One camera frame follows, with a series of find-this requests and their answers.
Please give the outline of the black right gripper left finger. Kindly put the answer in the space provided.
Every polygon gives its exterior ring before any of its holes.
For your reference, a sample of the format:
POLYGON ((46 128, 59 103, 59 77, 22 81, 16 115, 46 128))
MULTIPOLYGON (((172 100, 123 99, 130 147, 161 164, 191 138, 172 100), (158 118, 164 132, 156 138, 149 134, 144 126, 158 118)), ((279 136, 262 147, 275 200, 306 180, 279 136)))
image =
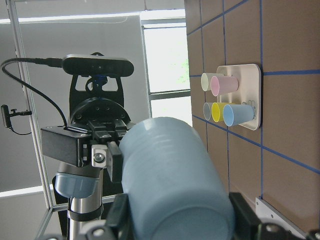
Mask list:
POLYGON ((106 226, 111 229, 116 240, 135 239, 127 194, 122 193, 115 196, 106 217, 106 226))

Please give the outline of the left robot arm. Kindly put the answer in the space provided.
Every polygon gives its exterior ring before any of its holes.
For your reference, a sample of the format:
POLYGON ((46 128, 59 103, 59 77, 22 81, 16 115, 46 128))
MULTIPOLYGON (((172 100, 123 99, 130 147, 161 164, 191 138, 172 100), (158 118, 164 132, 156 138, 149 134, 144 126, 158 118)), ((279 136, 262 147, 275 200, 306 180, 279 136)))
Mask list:
POLYGON ((61 164, 55 190, 68 199, 67 239, 74 240, 85 223, 101 218, 104 170, 111 182, 122 180, 119 143, 130 122, 123 97, 93 97, 75 109, 69 126, 57 129, 53 143, 59 145, 61 164))

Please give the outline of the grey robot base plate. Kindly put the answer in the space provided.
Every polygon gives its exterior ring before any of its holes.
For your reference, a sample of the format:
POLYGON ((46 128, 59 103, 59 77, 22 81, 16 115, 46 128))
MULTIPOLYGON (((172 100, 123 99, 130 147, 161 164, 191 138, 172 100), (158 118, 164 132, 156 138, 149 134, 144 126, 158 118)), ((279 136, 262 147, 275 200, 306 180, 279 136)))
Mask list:
POLYGON ((306 239, 305 232, 260 197, 255 198, 255 214, 263 223, 278 224, 296 237, 306 239))

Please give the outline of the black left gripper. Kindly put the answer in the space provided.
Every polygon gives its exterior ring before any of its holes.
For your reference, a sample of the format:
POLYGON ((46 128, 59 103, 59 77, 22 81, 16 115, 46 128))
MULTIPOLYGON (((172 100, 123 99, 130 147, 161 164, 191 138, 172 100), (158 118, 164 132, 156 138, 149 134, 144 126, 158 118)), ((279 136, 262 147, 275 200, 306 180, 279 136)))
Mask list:
POLYGON ((122 105, 105 97, 92 97, 76 106, 67 130, 87 135, 79 150, 83 164, 107 165, 111 182, 120 183, 123 155, 119 145, 134 125, 122 105))

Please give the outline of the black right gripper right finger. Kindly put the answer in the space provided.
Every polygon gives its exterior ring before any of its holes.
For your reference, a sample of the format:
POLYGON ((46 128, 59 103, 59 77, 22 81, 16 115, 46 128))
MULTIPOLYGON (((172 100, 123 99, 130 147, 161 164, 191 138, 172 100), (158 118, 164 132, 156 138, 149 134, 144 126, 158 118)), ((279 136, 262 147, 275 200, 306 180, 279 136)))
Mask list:
POLYGON ((260 219, 240 192, 230 192, 228 197, 235 214, 232 240, 255 240, 260 219))

